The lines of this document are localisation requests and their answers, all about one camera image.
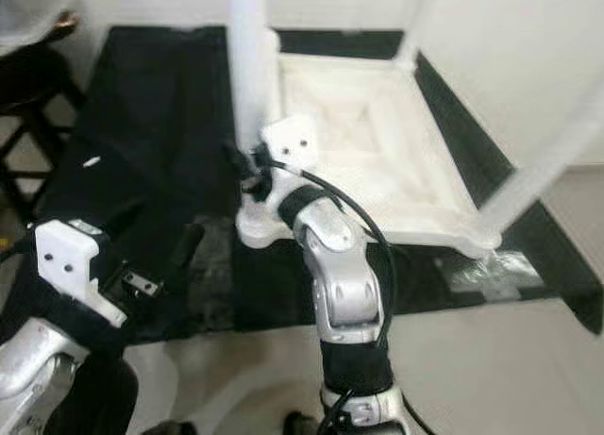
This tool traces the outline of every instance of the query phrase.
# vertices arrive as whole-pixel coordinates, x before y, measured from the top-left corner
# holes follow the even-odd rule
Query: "black cable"
[[[308,171],[304,171],[303,169],[293,168],[281,161],[275,161],[273,159],[270,159],[268,161],[268,164],[270,164],[272,167],[283,169],[297,176],[304,177],[308,181],[319,185],[327,192],[330,192],[334,196],[342,199],[367,224],[367,226],[375,236],[375,239],[384,250],[386,257],[388,258],[388,262],[390,263],[390,290],[392,301],[390,302],[390,307],[384,311],[384,323],[381,326],[381,330],[379,331],[376,340],[377,346],[383,346],[388,341],[388,330],[390,329],[390,325],[392,324],[392,320],[394,317],[394,305],[396,304],[396,299],[398,298],[398,291],[396,287],[396,263],[394,262],[394,255],[390,244],[384,237],[384,234],[381,232],[378,225],[371,218],[371,216],[369,216],[369,214],[354,199],[352,199],[348,194],[340,190],[338,187],[332,185],[323,178],[316,176],[315,174],[309,173]],[[382,301],[386,301],[386,298],[384,298],[384,296],[385,295],[382,293]]]
[[[8,259],[12,258],[18,252],[19,251],[17,251],[17,249],[15,249],[13,247],[2,251],[0,253],[0,263],[4,262],[5,260],[8,260]]]
[[[371,237],[374,240],[376,239],[376,236],[374,235],[374,233],[369,230],[367,227],[364,227],[362,229],[365,234],[367,234],[369,237]],[[409,254],[409,251],[407,251],[404,247],[398,245],[398,244],[394,244],[394,243],[388,243],[390,245],[390,247],[396,251],[400,256],[402,256],[409,264],[411,264],[411,256]]]
[[[427,433],[427,435],[436,435],[436,432],[432,430],[430,426],[426,424],[426,421],[424,421],[417,411],[415,411],[411,402],[407,400],[407,396],[402,391],[400,393],[403,396],[403,405],[405,406],[405,410],[409,412],[409,415],[411,418],[413,418],[413,421],[415,421],[417,425]]]
[[[346,402],[348,402],[348,399],[350,398],[351,395],[352,395],[352,390],[348,390],[344,394],[342,394],[338,398],[338,400],[336,400],[336,403],[331,406],[331,408],[329,409],[329,411],[326,413],[325,417],[323,418],[323,421],[321,421],[321,424],[319,425],[319,428],[317,429],[317,435],[327,434],[327,429],[329,428],[329,425],[335,421],[336,415],[340,412],[340,410],[344,407],[344,405],[346,405]]]

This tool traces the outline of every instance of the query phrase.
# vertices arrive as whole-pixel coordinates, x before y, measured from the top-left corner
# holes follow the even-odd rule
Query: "white foam tray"
[[[392,243],[496,247],[472,221],[465,188],[411,70],[389,60],[279,55],[284,116],[316,123],[314,172],[356,199]]]

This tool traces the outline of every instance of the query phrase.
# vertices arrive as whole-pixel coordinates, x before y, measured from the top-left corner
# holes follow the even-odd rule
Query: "black mat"
[[[400,33],[283,31],[281,39],[284,51],[386,59]],[[480,205],[512,167],[429,63],[421,58],[419,64],[419,84]],[[142,216],[118,247],[152,276],[161,275],[184,224],[195,215],[206,217],[212,235],[193,260],[187,291],[159,298],[145,320],[120,330],[57,295],[36,278],[28,261],[0,319],[2,338],[30,315],[45,316],[81,343],[106,352],[199,331],[312,323],[310,276],[297,246],[279,241],[266,250],[250,250],[232,228],[239,198],[222,150],[232,139],[229,99],[223,28],[110,31],[42,217],[101,224],[126,200],[143,198]],[[82,168],[95,156],[101,157],[99,163]],[[523,290],[524,299],[561,295],[589,329],[601,329],[601,286],[541,205],[510,229],[504,244],[525,252],[545,280],[544,288]],[[443,248],[412,247],[398,255],[399,313],[484,303],[481,293],[448,289],[434,258],[450,254]],[[383,258],[371,248],[369,258],[382,276]]]

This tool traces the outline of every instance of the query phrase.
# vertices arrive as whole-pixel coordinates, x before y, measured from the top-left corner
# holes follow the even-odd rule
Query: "black handle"
[[[170,266],[177,270],[187,268],[205,233],[206,229],[199,223],[186,225],[185,231],[178,241],[172,257],[170,257]]]

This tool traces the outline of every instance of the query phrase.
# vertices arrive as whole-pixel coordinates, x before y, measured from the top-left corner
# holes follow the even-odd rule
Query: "white pipe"
[[[266,36],[266,110],[264,111],[264,125],[280,120],[282,112],[281,81],[279,72],[279,51],[281,41],[278,34],[272,29],[265,30]]]
[[[260,141],[266,107],[265,0],[228,0],[230,87],[237,146],[248,152]]]
[[[604,74],[566,120],[486,202],[475,221],[485,235],[505,231],[604,130]]]
[[[426,23],[431,14],[431,6],[434,0],[418,0],[409,26],[405,29],[405,35],[398,47],[394,62],[405,69],[415,69],[417,54],[419,53],[419,42],[426,28]]]

